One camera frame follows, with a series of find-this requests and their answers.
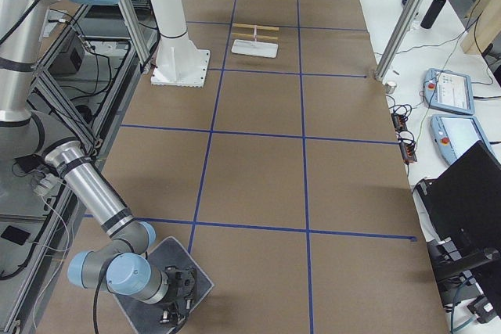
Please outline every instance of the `white cable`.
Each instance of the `white cable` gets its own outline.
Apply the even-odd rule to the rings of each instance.
[[[45,244],[42,244],[41,242],[30,242],[28,241],[30,244],[35,244],[37,246],[43,246],[44,248],[47,248],[48,250],[53,250],[54,252],[66,252],[67,250],[70,250],[70,248],[66,248],[64,250],[58,250],[57,248],[52,248],[51,246],[47,246]]]
[[[38,293],[38,295],[37,295],[36,300],[34,301],[34,305],[33,305],[33,309],[31,310],[31,314],[33,317],[33,327],[34,327],[35,331],[37,330],[37,323],[35,320],[35,316],[36,316],[38,302],[43,297],[45,291],[50,286],[50,284],[52,283],[52,281],[54,280],[56,275],[59,273],[59,270],[63,266],[63,261],[66,259],[68,252],[70,250],[70,238],[71,238],[70,231],[69,231],[64,219],[59,215],[59,213],[51,205],[49,205],[49,203],[47,203],[47,201],[43,198],[43,196],[40,196],[40,198],[44,202],[44,204],[59,218],[59,220],[63,222],[64,230],[66,231],[66,234],[67,234],[67,239],[66,239],[66,245],[64,246],[64,248],[65,248],[64,254],[63,254],[61,260],[59,261],[59,265],[57,265],[57,267],[56,267],[55,271],[52,273],[52,276],[50,277],[49,281],[45,284],[44,288],[41,289],[40,293]]]

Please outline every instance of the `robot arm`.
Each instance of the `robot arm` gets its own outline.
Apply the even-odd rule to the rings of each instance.
[[[175,267],[162,271],[140,257],[154,242],[153,227],[134,219],[69,129],[27,108],[45,14],[56,1],[0,0],[0,157],[40,156],[57,169],[110,237],[101,250],[79,253],[71,261],[68,277],[72,283],[90,289],[102,286],[157,304],[164,311],[163,321],[182,324],[194,303],[196,272]],[[116,4],[119,0],[73,1]]]

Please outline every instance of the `black bottle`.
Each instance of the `black bottle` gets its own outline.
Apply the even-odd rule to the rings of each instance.
[[[428,8],[428,11],[426,12],[426,15],[423,17],[423,21],[421,21],[421,27],[424,29],[430,29],[446,2],[447,0],[433,0],[430,8]]]

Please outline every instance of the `grid of blue tape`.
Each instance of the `grid of blue tape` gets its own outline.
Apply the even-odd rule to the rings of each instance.
[[[236,2],[233,2],[233,10],[230,23],[210,23],[210,22],[196,22],[193,23],[209,23],[209,24],[223,24],[230,26],[233,23],[235,16]],[[146,129],[157,129],[164,131],[188,131],[188,132],[202,132],[209,135],[207,140],[207,148],[204,158],[204,166],[202,169],[202,174],[200,177],[200,187],[198,190],[198,195],[196,198],[196,208],[193,215],[192,221],[180,221],[180,220],[169,220],[161,218],[138,218],[144,221],[160,222],[160,223],[171,223],[171,224],[187,224],[191,226],[191,233],[189,237],[188,251],[191,252],[193,248],[193,241],[195,239],[196,227],[197,226],[208,226],[208,227],[220,227],[220,228],[244,228],[250,230],[264,230],[264,231],[274,231],[274,232],[296,232],[305,234],[306,240],[306,253],[307,253],[307,264],[308,264],[308,309],[309,309],[309,328],[310,334],[315,332],[314,323],[314,312],[313,312],[313,282],[312,282],[312,252],[311,252],[311,234],[322,234],[322,235],[341,235],[341,236],[356,236],[356,237],[367,237],[367,238],[382,238],[382,239],[404,239],[415,242],[416,236],[411,235],[391,235],[391,234],[376,234],[376,233],[363,233],[363,232],[341,232],[341,231],[327,231],[327,230],[315,230],[310,228],[310,216],[309,216],[309,201],[308,201],[308,160],[307,160],[307,140],[322,140],[322,141],[332,141],[332,142],[363,142],[372,144],[386,144],[386,145],[397,145],[397,142],[386,142],[386,141],[370,141],[361,139],[350,139],[350,138],[328,138],[328,137],[313,137],[307,136],[305,132],[305,104],[304,104],[304,86],[303,86],[303,76],[328,76],[328,77],[360,77],[365,78],[364,75],[339,75],[339,74],[304,74],[302,72],[302,58],[301,58],[301,29],[327,29],[327,30],[349,30],[349,31],[362,31],[356,29],[340,29],[340,28],[322,28],[322,27],[301,27],[300,25],[300,2],[297,0],[297,26],[298,29],[298,51],[299,51],[299,73],[291,72],[267,72],[267,71],[256,71],[256,70],[228,70],[225,68],[226,57],[228,49],[225,50],[225,54],[222,60],[221,69],[210,69],[210,70],[220,70],[221,76],[218,82],[218,90],[216,94],[216,100],[214,105],[214,112],[211,120],[211,128],[209,130],[204,129],[191,129],[191,128],[181,128],[181,127],[156,127],[147,126],[139,124],[122,124],[122,127],[137,127]],[[229,28],[226,46],[228,46],[231,38],[231,28]],[[301,135],[273,135],[273,134],[263,134],[263,133],[252,133],[252,132],[238,132],[238,131],[217,131],[214,129],[215,119],[218,113],[218,103],[219,96],[222,88],[222,80],[225,72],[251,72],[251,73],[263,73],[263,74],[293,74],[299,76],[300,79],[300,90],[301,90]],[[257,226],[249,224],[229,224],[229,223],[218,223],[218,222],[206,222],[198,221],[198,214],[200,210],[200,200],[202,196],[202,191],[204,190],[205,174],[207,171],[207,162],[211,152],[211,142],[213,135],[246,135],[246,136],[261,136],[261,137],[278,137],[278,138],[296,138],[302,140],[303,149],[303,175],[305,182],[305,228],[287,228],[287,227],[272,227],[272,226]]]
[[[221,21],[186,21],[187,23],[205,23],[209,25],[224,25],[224,26],[231,26],[230,23],[222,23]],[[290,29],[298,29],[299,26],[293,26],[293,25],[273,25],[274,27],[281,27],[281,28],[290,28]],[[300,27],[301,29],[313,29],[313,30],[318,30],[318,31],[365,31],[367,32],[367,29],[354,29],[350,27]]]

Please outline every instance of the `white table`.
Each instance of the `white table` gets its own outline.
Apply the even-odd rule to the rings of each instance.
[[[370,32],[373,51],[377,61],[379,61],[380,54],[384,51],[402,12],[402,0],[360,0],[360,2],[362,3],[367,28]],[[463,24],[449,3],[445,4],[444,9],[431,29],[426,30],[421,28],[419,26],[420,22],[431,2],[432,0],[423,1],[419,15],[413,23],[413,27],[405,36],[399,51],[419,45],[439,45],[444,41],[459,37],[464,32]],[[422,97],[420,96],[423,90],[426,71],[432,67],[438,69],[445,68],[469,74],[472,81],[489,83],[491,80],[494,80],[494,83],[490,86],[474,84],[474,95],[501,95],[501,88],[498,86],[496,79],[493,78],[490,70],[487,71],[487,64],[481,56],[463,53],[460,43],[465,36],[466,33],[460,36],[457,45],[456,41],[452,41],[441,47],[415,48],[410,52],[398,54],[383,80],[383,82],[397,82],[398,87],[392,95],[397,104],[408,103],[415,106],[421,103],[413,110],[407,122],[408,129],[418,137],[421,121],[424,119],[416,153],[418,161],[411,164],[409,170],[409,183],[411,185],[415,185],[420,179],[425,177],[436,178],[447,168],[447,164],[438,151],[430,129],[430,116],[442,112],[429,110],[427,104],[422,102]],[[475,101],[475,116],[480,120],[481,126],[490,141],[501,140],[501,127],[499,126],[501,100]],[[492,148],[498,159],[501,160],[501,145],[494,145]],[[415,198],[415,201],[425,237],[427,240],[431,240],[436,234],[431,227],[426,210],[420,203],[420,200]],[[467,303],[462,303],[456,308],[454,319],[456,325],[470,317],[470,312],[466,308],[466,305]],[[499,334],[501,333],[501,319],[497,317],[488,324],[483,325],[475,322],[468,325],[461,333]]]

